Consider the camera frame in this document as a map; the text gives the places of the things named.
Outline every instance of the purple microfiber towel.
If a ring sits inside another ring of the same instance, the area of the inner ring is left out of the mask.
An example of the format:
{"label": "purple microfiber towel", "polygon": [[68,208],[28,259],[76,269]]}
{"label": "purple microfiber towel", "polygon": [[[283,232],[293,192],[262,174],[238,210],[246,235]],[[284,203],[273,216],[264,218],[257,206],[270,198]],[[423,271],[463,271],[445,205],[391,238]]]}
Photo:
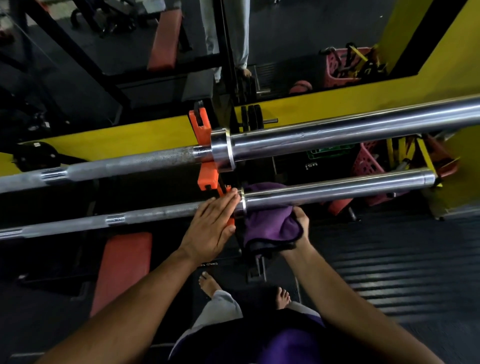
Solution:
{"label": "purple microfiber towel", "polygon": [[[282,187],[285,185],[262,182],[246,187],[245,192]],[[292,214],[292,209],[292,206],[287,206],[270,210],[247,211],[243,246],[249,247],[250,251],[265,248],[272,250],[294,248],[295,242],[303,235],[303,228]]]}

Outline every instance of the black wall trim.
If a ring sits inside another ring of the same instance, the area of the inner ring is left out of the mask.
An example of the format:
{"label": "black wall trim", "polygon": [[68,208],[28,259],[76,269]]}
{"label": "black wall trim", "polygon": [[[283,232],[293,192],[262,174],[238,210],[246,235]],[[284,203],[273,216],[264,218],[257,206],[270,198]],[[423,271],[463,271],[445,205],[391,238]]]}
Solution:
{"label": "black wall trim", "polygon": [[433,0],[413,33],[412,39],[390,72],[390,77],[416,75],[467,1]]}

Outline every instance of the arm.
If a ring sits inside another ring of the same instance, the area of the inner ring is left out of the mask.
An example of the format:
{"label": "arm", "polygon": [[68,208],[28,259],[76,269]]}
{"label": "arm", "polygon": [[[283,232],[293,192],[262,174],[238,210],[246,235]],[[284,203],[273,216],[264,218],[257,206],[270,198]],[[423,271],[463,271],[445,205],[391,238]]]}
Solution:
{"label": "arm", "polygon": [[237,190],[232,189],[218,200],[203,203],[177,251],[37,363],[124,364],[139,360],[188,276],[201,263],[213,260],[235,231],[226,223],[239,199]]}
{"label": "arm", "polygon": [[425,345],[356,294],[308,240],[308,217],[294,208],[305,234],[282,255],[318,311],[329,323],[393,363],[443,363]]}

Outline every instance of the gray pants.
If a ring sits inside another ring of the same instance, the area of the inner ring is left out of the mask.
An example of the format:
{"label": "gray pants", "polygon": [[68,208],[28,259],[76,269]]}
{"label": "gray pants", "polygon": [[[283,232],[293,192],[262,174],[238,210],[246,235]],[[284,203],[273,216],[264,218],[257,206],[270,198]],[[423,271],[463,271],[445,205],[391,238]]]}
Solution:
{"label": "gray pants", "polygon": [[[248,60],[250,0],[227,0],[224,1],[224,5],[233,61],[235,62],[235,67],[244,70],[247,68]],[[213,1],[200,0],[200,11],[205,29],[207,53],[218,53]],[[221,70],[221,67],[214,69],[217,82],[220,81]]]}
{"label": "gray pants", "polygon": [[[298,302],[290,302],[286,307],[290,310],[300,312],[301,314],[309,314],[320,317],[320,314],[307,306]],[[178,344],[185,336],[197,332],[201,328],[208,325],[219,324],[221,322],[235,320],[237,318],[243,318],[241,308],[237,301],[233,299],[230,293],[217,290],[213,294],[212,300],[208,302],[198,319],[193,324],[192,328],[183,333],[177,340],[175,345]]]}

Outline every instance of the person's left arm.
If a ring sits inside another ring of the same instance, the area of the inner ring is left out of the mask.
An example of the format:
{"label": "person's left arm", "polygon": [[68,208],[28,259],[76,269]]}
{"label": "person's left arm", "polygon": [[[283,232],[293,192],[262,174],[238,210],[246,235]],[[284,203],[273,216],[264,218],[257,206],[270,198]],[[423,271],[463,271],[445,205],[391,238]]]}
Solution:
{"label": "person's left arm", "polygon": [[188,276],[213,260],[235,231],[226,226],[239,202],[236,189],[203,203],[181,245],[158,268],[141,279],[66,340],[48,351],[38,364],[127,364],[138,361]]}

